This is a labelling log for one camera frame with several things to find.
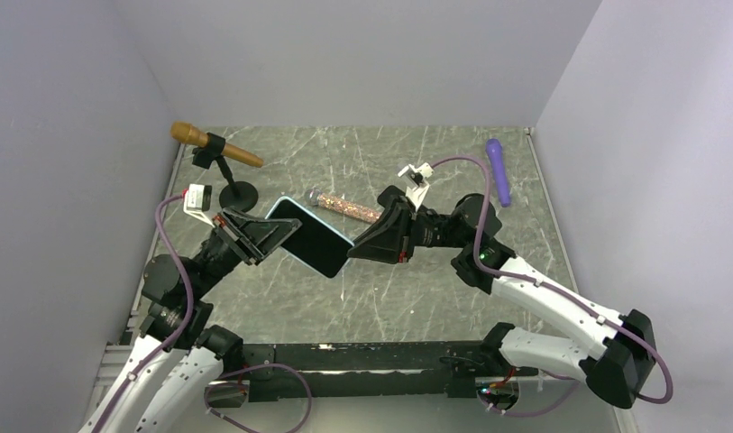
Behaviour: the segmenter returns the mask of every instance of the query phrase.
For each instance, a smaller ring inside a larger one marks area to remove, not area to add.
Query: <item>gold microphone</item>
[[[175,140],[184,144],[192,144],[197,147],[206,148],[207,146],[215,146],[216,150],[226,158],[243,162],[253,167],[262,167],[262,158],[249,153],[244,149],[240,149],[230,143],[226,143],[225,139],[217,135],[202,133],[194,125],[185,122],[175,122],[170,128],[170,135]]]

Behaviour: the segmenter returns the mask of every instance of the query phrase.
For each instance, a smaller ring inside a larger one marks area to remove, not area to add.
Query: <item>light blue phone case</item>
[[[291,198],[289,196],[281,196],[281,197],[279,197],[279,199],[276,200],[276,203],[273,204],[273,207],[271,207],[270,210],[268,211],[268,215],[266,215],[265,217],[266,218],[270,218],[270,215],[273,213],[274,210],[276,210],[276,207],[278,207],[279,206],[279,203],[281,201],[283,201],[283,200],[291,201],[292,203],[294,203],[294,205],[296,207],[299,207],[303,212],[305,212],[306,214],[310,215],[316,221],[318,221],[319,223],[321,223],[324,226],[326,226],[326,228],[328,228],[329,230],[331,230],[332,232],[334,232],[335,234],[337,234],[338,236],[340,236],[341,238],[343,238],[345,242],[347,242],[350,245],[355,245],[352,240],[348,239],[347,236],[345,236],[342,233],[340,233],[339,230],[337,230],[336,228],[334,228],[334,227],[330,226],[329,224],[327,224],[326,221],[324,221],[323,219],[321,219],[318,216],[316,216],[316,214],[314,214],[313,212],[305,209],[302,205],[300,205],[297,201],[295,201],[293,198]],[[288,251],[286,248],[284,248],[284,251],[286,251],[289,255],[291,255],[292,257],[294,257],[295,260],[297,260],[298,262],[304,264],[305,267],[307,267],[308,269],[313,270],[313,272],[321,275],[322,277],[326,277],[323,273],[319,272],[313,266],[310,266],[309,264],[305,263],[305,261],[303,261],[302,259],[300,259],[299,257],[297,257],[291,251]],[[347,265],[347,263],[349,263],[349,262],[350,262],[350,259],[347,259],[347,261],[345,261],[345,263],[343,264],[342,269],[344,269],[345,265]]]

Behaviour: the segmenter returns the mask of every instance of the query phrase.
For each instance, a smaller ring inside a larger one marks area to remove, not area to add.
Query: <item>purple microphone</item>
[[[496,183],[499,203],[503,207],[507,207],[511,203],[509,200],[509,182],[507,182],[507,173],[504,171],[504,157],[499,140],[495,138],[488,140],[486,143],[486,153],[490,160],[490,167],[493,170],[493,181]]]

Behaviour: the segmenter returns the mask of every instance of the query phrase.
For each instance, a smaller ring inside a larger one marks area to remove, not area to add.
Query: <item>orange microphone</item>
[[[261,157],[227,143],[221,136],[202,133],[192,124],[175,122],[170,128],[170,135],[181,143],[192,144],[253,167],[262,167],[263,164]]]

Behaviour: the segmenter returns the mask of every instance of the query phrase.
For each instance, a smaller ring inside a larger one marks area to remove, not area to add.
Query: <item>floor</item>
[[[522,128],[474,126],[419,127],[221,127],[203,131],[225,136],[265,165],[256,169],[229,161],[237,180],[260,192],[250,212],[265,216],[283,195],[304,203],[306,190],[318,187],[367,207],[380,209],[376,197],[388,185],[401,185],[396,173],[406,163],[436,161],[454,154],[486,159],[484,144],[499,138],[510,183],[512,205],[501,208],[504,227],[497,239],[537,269],[571,287],[568,268],[542,183]],[[175,191],[189,183],[224,181],[215,166],[203,170],[184,152]],[[425,204],[450,212],[459,198],[482,192],[483,179],[468,162],[439,167]],[[312,208],[327,223],[354,238],[367,224]],[[173,207],[165,227],[180,255],[192,256],[209,226]],[[161,245],[157,253],[164,253]],[[210,318],[247,343],[434,341],[480,339],[497,322],[548,334],[557,331],[518,305],[466,286],[449,264],[455,250],[417,249],[408,264],[353,260],[334,279],[321,277],[278,250],[260,266],[240,265],[204,301],[215,304]]]

